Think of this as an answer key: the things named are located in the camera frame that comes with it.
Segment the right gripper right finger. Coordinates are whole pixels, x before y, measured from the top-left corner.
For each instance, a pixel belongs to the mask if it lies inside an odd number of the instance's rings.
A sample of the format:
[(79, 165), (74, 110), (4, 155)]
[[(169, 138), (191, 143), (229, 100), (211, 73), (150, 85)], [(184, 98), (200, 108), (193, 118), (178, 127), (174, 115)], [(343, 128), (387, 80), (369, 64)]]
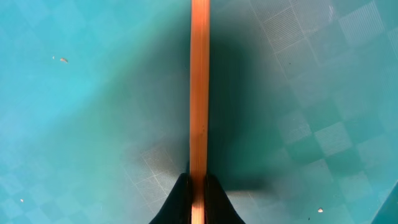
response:
[(205, 220), (206, 224), (245, 224), (212, 174), (205, 177)]

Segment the wooden chopstick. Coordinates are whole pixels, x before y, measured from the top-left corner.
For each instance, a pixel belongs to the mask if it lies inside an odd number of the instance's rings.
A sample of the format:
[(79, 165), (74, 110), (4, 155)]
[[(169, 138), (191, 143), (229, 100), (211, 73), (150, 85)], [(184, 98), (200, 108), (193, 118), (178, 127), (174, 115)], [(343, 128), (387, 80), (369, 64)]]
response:
[(191, 223), (205, 224), (204, 179), (207, 170), (210, 61), (210, 0), (192, 0), (190, 35)]

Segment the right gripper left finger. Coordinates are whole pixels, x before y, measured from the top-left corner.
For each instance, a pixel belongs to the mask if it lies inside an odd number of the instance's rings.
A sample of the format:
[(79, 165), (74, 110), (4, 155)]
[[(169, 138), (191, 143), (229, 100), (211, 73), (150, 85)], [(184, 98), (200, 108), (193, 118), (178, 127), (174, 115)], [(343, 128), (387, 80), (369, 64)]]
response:
[(190, 176), (179, 175), (163, 206), (149, 224), (190, 224)]

